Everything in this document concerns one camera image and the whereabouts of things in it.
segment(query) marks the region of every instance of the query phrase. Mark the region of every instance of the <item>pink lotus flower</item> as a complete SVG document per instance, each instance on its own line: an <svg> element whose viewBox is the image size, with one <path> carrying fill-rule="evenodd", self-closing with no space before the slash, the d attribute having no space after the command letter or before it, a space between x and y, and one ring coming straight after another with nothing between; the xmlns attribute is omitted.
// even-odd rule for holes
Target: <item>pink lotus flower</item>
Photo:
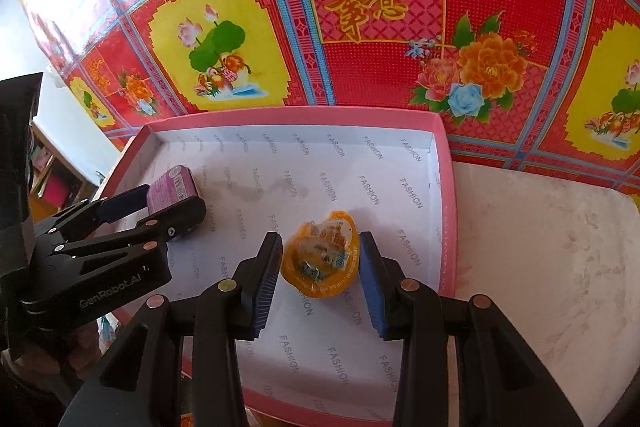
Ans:
<svg viewBox="0 0 640 427"><path fill-rule="evenodd" d="M450 58L432 58L418 74L418 84L427 88L426 97L441 102L449 94L451 84L460 81L460 72L455 60Z"/></svg>
<svg viewBox="0 0 640 427"><path fill-rule="evenodd" d="M216 12L208 4L204 7L204 18L210 22L216 22L218 20L218 12Z"/></svg>
<svg viewBox="0 0 640 427"><path fill-rule="evenodd" d="M628 86L640 84L640 62L635 60L626 70L625 82Z"/></svg>
<svg viewBox="0 0 640 427"><path fill-rule="evenodd" d="M199 44L198 35L201 33L202 26L192 23L188 18L178 24L178 38L182 41L182 45L187 48L195 47L196 42Z"/></svg>

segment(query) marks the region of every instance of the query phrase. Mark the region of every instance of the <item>black bracket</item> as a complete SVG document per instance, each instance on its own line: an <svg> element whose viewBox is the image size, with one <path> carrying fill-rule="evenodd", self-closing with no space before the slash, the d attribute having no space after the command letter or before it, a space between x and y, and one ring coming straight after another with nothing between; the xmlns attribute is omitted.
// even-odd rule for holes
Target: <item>black bracket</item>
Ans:
<svg viewBox="0 0 640 427"><path fill-rule="evenodd" d="M98 227L146 207L148 185L113 198L81 201L37 223L26 285L0 296L0 349L20 357L24 341L61 362L50 384L68 403L80 382L65 360L64 336L169 282L167 241L198 225L206 214L197 196L140 220L135 228L92 237Z"/></svg>
<svg viewBox="0 0 640 427"><path fill-rule="evenodd" d="M182 340L193 335L196 427L246 427L236 339L252 341L267 322L282 257L268 232L258 255L242 261L199 297L169 302L154 295L80 388L61 427L174 427Z"/></svg>

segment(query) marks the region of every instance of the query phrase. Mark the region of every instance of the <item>book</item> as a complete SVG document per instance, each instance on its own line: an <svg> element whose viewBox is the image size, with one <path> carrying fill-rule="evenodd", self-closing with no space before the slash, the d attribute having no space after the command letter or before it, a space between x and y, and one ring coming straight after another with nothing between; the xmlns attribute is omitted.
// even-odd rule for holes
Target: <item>book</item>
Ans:
<svg viewBox="0 0 640 427"><path fill-rule="evenodd" d="M49 201L53 206L60 208L64 206L66 198L69 197L69 187L55 173L51 173L43 182L42 199Z"/></svg>
<svg viewBox="0 0 640 427"><path fill-rule="evenodd" d="M36 146L36 149L31 153L31 163L36 171L42 171L53 154L46 147Z"/></svg>

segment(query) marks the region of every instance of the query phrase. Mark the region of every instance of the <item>flower print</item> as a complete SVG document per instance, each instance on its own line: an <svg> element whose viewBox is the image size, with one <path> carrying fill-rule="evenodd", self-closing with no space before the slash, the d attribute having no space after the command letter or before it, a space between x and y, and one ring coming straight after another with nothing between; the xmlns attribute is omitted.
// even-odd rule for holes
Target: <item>flower print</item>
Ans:
<svg viewBox="0 0 640 427"><path fill-rule="evenodd" d="M441 102L449 94L449 88L460 80L458 65L450 58L433 58L422 66L418 74L418 84L426 87L425 97Z"/></svg>
<svg viewBox="0 0 640 427"><path fill-rule="evenodd" d="M127 76L125 90L134 100L145 100L147 103L151 103L154 99L153 93L145 86L144 80L136 76Z"/></svg>
<svg viewBox="0 0 640 427"><path fill-rule="evenodd" d="M485 98L500 98L507 90L519 90L527 68L513 40L493 32L461 48L458 64L462 68L460 81L480 86Z"/></svg>
<svg viewBox="0 0 640 427"><path fill-rule="evenodd" d="M483 105L482 87L478 84L452 84L449 108L453 116L478 116Z"/></svg>
<svg viewBox="0 0 640 427"><path fill-rule="evenodd" d="M138 108L141 112L145 113L147 116L153 116L156 113L156 110L146 100L138 100Z"/></svg>
<svg viewBox="0 0 640 427"><path fill-rule="evenodd" d="M204 7L204 18L209 22L216 22L218 20L218 12L207 4Z"/></svg>
<svg viewBox="0 0 640 427"><path fill-rule="evenodd" d="M625 82L627 86L640 84L640 62L635 60L626 70Z"/></svg>
<svg viewBox="0 0 640 427"><path fill-rule="evenodd" d="M536 35L534 33L529 33L525 30L516 30L513 33L513 41L516 43L521 55L523 50L527 52L527 55L536 50L537 46L534 41L535 38Z"/></svg>
<svg viewBox="0 0 640 427"><path fill-rule="evenodd" d="M198 35L202 33L202 26L192 23L189 18L185 18L184 22L178 24L178 38L182 41L182 45L187 48L193 48L198 41Z"/></svg>
<svg viewBox="0 0 640 427"><path fill-rule="evenodd" d="M424 49L422 48L426 43L427 39L419 39L417 41L408 41L409 50L404 52L405 57L411 58L419 58L424 57Z"/></svg>

